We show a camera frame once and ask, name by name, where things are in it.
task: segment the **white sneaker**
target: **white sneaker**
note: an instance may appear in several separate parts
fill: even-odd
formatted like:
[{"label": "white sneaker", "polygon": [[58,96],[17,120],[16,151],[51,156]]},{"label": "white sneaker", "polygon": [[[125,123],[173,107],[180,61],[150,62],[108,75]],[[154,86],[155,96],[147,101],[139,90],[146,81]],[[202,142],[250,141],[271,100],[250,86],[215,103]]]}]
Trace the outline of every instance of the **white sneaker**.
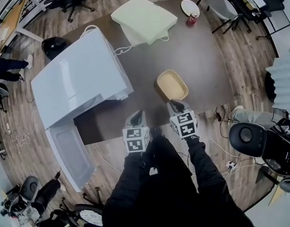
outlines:
[{"label": "white sneaker", "polygon": [[227,122],[228,126],[231,126],[233,124],[233,122],[231,122],[230,120],[233,120],[233,114],[237,109],[244,109],[244,106],[238,105],[235,108],[233,108],[233,110],[228,114],[228,122]]},{"label": "white sneaker", "polygon": [[67,191],[66,187],[61,183],[61,181],[60,181],[60,180],[58,180],[58,181],[60,182],[60,185],[61,185],[60,189],[61,189],[63,192]]},{"label": "white sneaker", "polygon": [[28,68],[29,70],[32,68],[33,66],[33,57],[32,55],[28,55],[28,58],[26,60],[28,62],[28,65],[26,66],[26,68]]}]

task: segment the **white plate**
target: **white plate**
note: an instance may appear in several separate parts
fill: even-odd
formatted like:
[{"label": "white plate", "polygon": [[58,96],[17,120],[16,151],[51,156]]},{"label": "white plate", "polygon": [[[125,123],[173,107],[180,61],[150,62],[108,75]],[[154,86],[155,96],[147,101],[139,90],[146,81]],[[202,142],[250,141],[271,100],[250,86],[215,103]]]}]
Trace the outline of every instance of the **white plate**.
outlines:
[{"label": "white plate", "polygon": [[198,16],[200,15],[200,9],[198,6],[192,2],[191,0],[182,0],[181,7],[183,12],[187,15],[190,16],[192,12],[196,12]]}]

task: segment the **black sleeve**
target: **black sleeve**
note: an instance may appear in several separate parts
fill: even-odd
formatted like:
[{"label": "black sleeve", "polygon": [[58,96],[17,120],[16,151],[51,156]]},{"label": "black sleeve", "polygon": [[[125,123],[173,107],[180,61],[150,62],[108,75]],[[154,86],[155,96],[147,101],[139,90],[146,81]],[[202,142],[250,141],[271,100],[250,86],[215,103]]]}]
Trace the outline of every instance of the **black sleeve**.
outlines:
[{"label": "black sleeve", "polygon": [[238,221],[240,226],[252,227],[251,220],[234,203],[226,180],[222,177],[210,156],[205,152],[205,144],[199,139],[186,139],[189,146],[190,159],[195,167],[198,192],[203,207],[214,212],[214,218],[230,216],[230,220]]},{"label": "black sleeve", "polygon": [[140,189],[142,160],[140,153],[130,153],[124,170],[103,210],[103,225],[129,226],[133,223],[133,211]]}]

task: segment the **soda can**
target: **soda can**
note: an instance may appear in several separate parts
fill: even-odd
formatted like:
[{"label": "soda can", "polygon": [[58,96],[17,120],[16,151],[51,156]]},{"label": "soda can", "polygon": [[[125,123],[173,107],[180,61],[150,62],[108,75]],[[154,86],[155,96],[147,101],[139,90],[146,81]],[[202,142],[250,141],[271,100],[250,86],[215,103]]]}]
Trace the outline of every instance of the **soda can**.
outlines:
[{"label": "soda can", "polygon": [[195,24],[196,20],[198,19],[198,15],[196,12],[192,12],[188,18],[188,24],[193,25]]}]

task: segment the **wooden floor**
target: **wooden floor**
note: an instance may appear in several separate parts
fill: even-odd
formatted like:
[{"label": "wooden floor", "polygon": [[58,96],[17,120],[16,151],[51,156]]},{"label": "wooden floor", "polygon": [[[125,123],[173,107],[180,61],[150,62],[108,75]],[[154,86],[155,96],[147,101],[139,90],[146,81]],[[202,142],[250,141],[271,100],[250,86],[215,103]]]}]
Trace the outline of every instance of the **wooden floor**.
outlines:
[{"label": "wooden floor", "polygon": [[[128,0],[87,0],[87,5],[95,7],[97,11],[91,13],[88,10],[78,9],[75,11],[73,23],[67,22],[68,14],[62,13],[60,9],[49,10],[42,13],[29,24],[27,29],[43,38],[62,36],[86,22],[113,12],[127,1]],[[213,11],[206,11],[204,1],[201,2],[200,9],[202,11],[201,16],[207,17],[211,30],[220,24],[219,19],[213,14]],[[214,34],[215,41],[219,46],[228,71],[235,99],[224,105],[226,113],[238,104],[242,104],[245,108],[255,111],[271,112],[272,110],[271,104],[267,100],[264,92],[264,75],[265,68],[272,65],[275,53],[270,41],[255,40],[257,35],[264,35],[263,27],[256,24],[250,24],[250,26],[252,28],[252,33],[250,34],[246,32],[246,28],[243,24],[240,24],[236,31],[230,30],[225,35],[223,35],[221,31]],[[17,141],[13,142],[9,136],[5,137],[4,144],[8,157],[7,160],[3,162],[3,166],[13,184],[22,183],[29,175],[37,176],[40,182],[45,184],[57,171],[59,171],[60,166],[48,143],[35,102],[27,103],[25,99],[25,93],[29,101],[33,99],[30,81],[45,66],[44,53],[41,50],[41,45],[37,41],[23,35],[19,36],[14,41],[13,48],[13,59],[26,59],[28,54],[32,53],[34,56],[34,67],[25,73],[27,85],[21,82],[7,83],[10,96],[8,99],[4,100],[4,106],[8,112],[3,113],[0,111],[0,128],[2,135],[4,135],[6,132],[6,123],[9,122],[12,129],[13,140],[15,140],[15,136],[21,136],[23,133],[33,131],[33,126],[31,124],[33,118],[34,133],[29,134],[31,140],[30,144],[24,144],[22,146],[20,146]],[[215,120],[214,116],[215,109],[198,115],[200,137],[212,138],[222,145],[226,151],[230,152],[232,155],[237,155],[238,153],[229,146],[228,139],[221,137],[220,124]],[[169,137],[176,149],[186,154],[186,144],[173,135],[169,125],[163,126],[163,129],[165,135]],[[228,127],[225,122],[221,125],[221,130],[223,135],[228,135]],[[225,163],[233,159],[233,157],[225,154],[221,148],[215,145],[211,140],[203,141],[207,144],[207,151],[219,170],[226,170]],[[111,162],[118,169],[123,169],[126,150],[121,138],[97,143],[96,147],[106,160]],[[120,176],[120,172],[106,163],[93,145],[87,145],[86,148],[95,162],[97,170],[90,182],[85,186],[85,192],[96,199],[94,187],[99,186],[102,190],[102,200],[106,201]],[[182,158],[186,160],[186,157],[183,154],[181,155]],[[247,156],[241,155],[241,159],[247,159]],[[252,161],[245,160],[241,165],[247,166],[252,164]],[[246,209],[264,196],[272,186],[271,182],[268,180],[263,180],[255,184],[258,169],[259,166],[243,167],[240,168],[236,174],[227,174],[225,176],[234,200],[242,209]],[[67,192],[59,192],[57,194],[50,203],[49,211],[57,208],[62,196],[67,198],[70,205],[83,202],[81,194],[73,190],[64,175],[61,176],[61,180],[67,187]]]}]

